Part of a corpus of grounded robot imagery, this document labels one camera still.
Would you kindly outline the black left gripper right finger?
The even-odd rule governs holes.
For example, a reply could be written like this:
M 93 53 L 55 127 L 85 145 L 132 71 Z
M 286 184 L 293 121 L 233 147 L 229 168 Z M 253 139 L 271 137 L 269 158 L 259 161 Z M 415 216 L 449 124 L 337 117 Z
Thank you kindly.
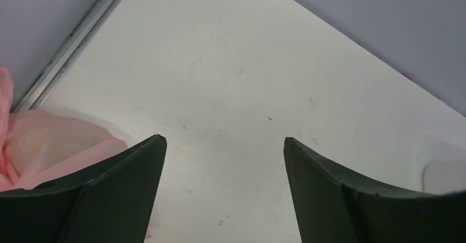
M 284 161 L 302 242 L 465 242 L 465 192 L 389 185 L 293 137 Z

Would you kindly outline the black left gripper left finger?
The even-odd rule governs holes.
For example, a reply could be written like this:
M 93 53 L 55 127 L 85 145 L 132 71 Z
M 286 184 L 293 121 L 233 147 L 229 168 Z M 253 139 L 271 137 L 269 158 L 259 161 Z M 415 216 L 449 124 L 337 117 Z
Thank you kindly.
M 31 190 L 1 193 L 1 242 L 143 242 L 167 141 L 124 152 Z

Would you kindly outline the pink plastic bag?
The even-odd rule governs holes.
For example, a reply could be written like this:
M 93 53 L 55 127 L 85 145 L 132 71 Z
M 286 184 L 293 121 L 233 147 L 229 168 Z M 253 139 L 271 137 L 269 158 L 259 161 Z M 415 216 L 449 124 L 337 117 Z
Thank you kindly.
M 31 190 L 130 148 L 107 129 L 43 110 L 13 114 L 13 81 L 1 68 L 1 193 Z

